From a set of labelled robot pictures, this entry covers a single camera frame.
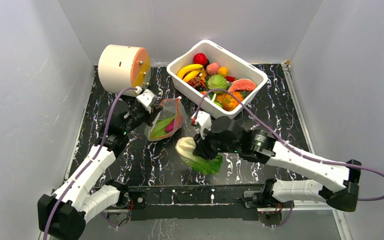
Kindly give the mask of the clear zip bag orange zipper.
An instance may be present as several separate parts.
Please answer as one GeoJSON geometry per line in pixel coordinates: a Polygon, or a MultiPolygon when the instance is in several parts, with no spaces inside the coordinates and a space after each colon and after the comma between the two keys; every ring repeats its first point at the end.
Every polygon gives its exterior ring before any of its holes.
{"type": "Polygon", "coordinates": [[[157,106],[162,107],[162,110],[157,114],[152,126],[145,128],[147,140],[152,142],[174,135],[183,127],[187,118],[181,96],[163,99],[157,106]]]}

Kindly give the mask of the green leaf toy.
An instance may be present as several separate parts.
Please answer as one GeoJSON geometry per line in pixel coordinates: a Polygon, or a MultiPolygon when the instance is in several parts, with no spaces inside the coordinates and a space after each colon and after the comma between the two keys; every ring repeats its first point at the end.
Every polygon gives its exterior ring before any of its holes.
{"type": "Polygon", "coordinates": [[[150,132],[150,137],[152,139],[161,139],[165,138],[168,134],[170,134],[165,132],[165,128],[172,121],[172,119],[175,119],[175,117],[172,116],[157,121],[157,123],[154,125],[153,129],[150,132]]]}

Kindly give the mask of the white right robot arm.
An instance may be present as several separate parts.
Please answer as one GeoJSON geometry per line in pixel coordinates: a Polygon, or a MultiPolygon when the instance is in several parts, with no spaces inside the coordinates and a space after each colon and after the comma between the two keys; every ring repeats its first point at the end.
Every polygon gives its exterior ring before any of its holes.
{"type": "Polygon", "coordinates": [[[192,119],[192,125],[199,127],[199,133],[193,138],[196,144],[194,155],[209,161],[221,153],[234,153],[248,162],[283,168],[307,178],[266,180],[261,192],[244,194],[243,202],[248,208],[313,201],[343,212],[356,210],[360,170],[282,143],[267,131],[246,130],[229,117],[212,120],[205,112],[199,114],[192,119]]]}

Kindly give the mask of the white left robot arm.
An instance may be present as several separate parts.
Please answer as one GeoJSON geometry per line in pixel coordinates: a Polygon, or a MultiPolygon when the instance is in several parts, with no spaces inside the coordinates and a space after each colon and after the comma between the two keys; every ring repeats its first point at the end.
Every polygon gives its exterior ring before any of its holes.
{"type": "Polygon", "coordinates": [[[115,180],[91,193],[97,180],[115,162],[129,142],[128,134],[143,123],[152,125],[162,106],[136,102],[119,113],[111,107],[106,124],[77,170],[51,195],[37,202],[38,226],[43,238],[78,240],[86,224],[107,207],[124,208],[129,203],[127,187],[115,180]]]}

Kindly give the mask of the purple beet toy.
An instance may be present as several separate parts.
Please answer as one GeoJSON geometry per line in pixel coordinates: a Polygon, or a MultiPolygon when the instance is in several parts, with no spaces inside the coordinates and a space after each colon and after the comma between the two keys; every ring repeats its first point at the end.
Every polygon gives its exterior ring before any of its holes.
{"type": "Polygon", "coordinates": [[[175,125],[175,119],[173,118],[171,122],[165,127],[164,131],[169,134],[174,130],[174,125],[175,125]]]}

